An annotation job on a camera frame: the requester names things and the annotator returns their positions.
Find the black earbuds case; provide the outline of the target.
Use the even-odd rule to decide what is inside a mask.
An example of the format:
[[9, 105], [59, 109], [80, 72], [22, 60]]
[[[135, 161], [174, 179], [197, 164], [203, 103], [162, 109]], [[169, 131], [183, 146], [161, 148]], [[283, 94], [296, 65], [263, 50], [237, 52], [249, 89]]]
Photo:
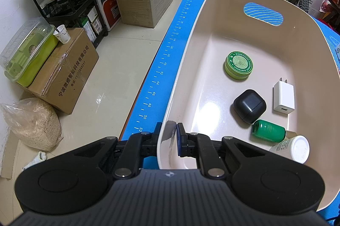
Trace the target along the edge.
[[233, 101], [233, 108], [240, 119], [253, 124], [266, 111], [265, 100], [253, 89], [247, 89]]

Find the green small bottle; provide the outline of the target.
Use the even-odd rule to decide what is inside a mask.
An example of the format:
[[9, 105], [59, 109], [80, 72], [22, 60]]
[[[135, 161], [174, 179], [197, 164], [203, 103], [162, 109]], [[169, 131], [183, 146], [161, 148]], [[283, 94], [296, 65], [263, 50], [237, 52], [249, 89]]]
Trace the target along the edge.
[[286, 130], [284, 127], [278, 124], [262, 119], [258, 119], [252, 125], [251, 133], [257, 138], [276, 143], [297, 136], [296, 132]]

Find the green round tin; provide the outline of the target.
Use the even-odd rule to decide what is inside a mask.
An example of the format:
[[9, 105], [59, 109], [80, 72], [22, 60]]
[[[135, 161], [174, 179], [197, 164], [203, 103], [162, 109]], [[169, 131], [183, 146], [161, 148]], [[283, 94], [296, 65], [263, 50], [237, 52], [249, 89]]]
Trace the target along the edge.
[[241, 51], [232, 51], [225, 59], [224, 70], [235, 80], [245, 80], [252, 73], [253, 63], [247, 54]]

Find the white usb charger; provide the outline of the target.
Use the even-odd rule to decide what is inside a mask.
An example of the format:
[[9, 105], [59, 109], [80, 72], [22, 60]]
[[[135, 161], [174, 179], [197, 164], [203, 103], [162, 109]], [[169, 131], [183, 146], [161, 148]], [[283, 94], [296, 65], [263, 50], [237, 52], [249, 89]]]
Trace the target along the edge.
[[273, 86], [273, 110], [286, 115], [295, 110], [295, 87], [292, 84], [280, 79]]

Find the white round bottle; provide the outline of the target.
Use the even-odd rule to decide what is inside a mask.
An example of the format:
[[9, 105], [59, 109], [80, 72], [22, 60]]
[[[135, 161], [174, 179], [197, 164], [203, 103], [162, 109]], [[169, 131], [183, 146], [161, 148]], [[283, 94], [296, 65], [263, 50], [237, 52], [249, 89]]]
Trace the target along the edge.
[[304, 164], [309, 158], [310, 146], [308, 140], [304, 136], [299, 135], [281, 141], [277, 145], [272, 146], [269, 151]]

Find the beige plastic storage bin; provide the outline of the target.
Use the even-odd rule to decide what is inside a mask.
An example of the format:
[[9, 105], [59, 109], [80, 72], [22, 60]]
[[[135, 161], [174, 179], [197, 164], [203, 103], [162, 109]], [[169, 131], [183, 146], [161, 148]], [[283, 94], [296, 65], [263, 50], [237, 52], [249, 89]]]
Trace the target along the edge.
[[[339, 38], [323, 24], [285, 0], [205, 0], [181, 57], [160, 132], [157, 158], [162, 169], [195, 168], [194, 159], [177, 154], [171, 127], [212, 140], [236, 137], [268, 150], [233, 109], [247, 89], [265, 100], [261, 119], [304, 136], [310, 146], [307, 166], [325, 183], [319, 209], [339, 192], [339, 70], [331, 43]], [[247, 54], [253, 70], [245, 80], [226, 74], [232, 51]], [[279, 80], [295, 87], [295, 110], [273, 110], [273, 86]]]

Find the blue silicone mat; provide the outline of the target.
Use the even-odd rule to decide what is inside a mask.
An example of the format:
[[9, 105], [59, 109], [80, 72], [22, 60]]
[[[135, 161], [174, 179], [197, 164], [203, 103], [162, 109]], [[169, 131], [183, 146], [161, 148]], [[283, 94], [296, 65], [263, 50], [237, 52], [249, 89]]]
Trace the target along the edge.
[[[123, 133], [124, 139], [137, 132], [151, 131], [157, 122], [163, 124], [181, 57], [194, 25], [194, 16], [199, 13], [204, 1], [182, 0], [147, 74]], [[339, 38], [336, 32], [329, 29]], [[335, 51], [334, 59], [339, 70], [339, 41], [331, 43], [331, 47]], [[339, 215], [339, 192], [328, 207], [319, 209], [319, 213], [329, 222], [334, 222]]]

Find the brown floor cardboard box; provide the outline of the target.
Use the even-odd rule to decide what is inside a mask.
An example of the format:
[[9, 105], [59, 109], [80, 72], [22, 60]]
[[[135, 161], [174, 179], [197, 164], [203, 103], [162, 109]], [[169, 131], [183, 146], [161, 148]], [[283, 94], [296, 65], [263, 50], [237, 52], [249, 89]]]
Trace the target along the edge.
[[66, 44], [58, 43], [25, 90], [61, 112], [71, 114], [99, 55], [82, 28], [70, 28]]

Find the bag of grain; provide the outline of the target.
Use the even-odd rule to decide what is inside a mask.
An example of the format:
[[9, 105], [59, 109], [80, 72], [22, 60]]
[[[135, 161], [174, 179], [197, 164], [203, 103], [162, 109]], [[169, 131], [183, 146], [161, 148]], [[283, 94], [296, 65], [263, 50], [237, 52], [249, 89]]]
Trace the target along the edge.
[[2, 103], [1, 112], [9, 129], [31, 148], [50, 151], [62, 140], [57, 113], [40, 98], [26, 98], [13, 105]]

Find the white paper cup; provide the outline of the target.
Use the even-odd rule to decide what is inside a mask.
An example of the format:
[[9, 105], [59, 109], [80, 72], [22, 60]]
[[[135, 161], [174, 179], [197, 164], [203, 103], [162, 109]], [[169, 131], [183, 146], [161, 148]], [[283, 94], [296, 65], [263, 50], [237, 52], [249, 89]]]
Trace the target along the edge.
[[56, 27], [53, 35], [62, 43], [66, 44], [70, 41], [71, 37], [64, 24]]

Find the green clear food container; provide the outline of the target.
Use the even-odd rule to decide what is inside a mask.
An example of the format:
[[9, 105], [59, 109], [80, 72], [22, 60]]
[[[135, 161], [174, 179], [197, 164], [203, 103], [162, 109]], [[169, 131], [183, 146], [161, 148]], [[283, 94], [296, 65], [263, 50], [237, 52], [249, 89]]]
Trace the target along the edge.
[[58, 44], [54, 30], [43, 17], [27, 20], [1, 52], [4, 75], [28, 87]]

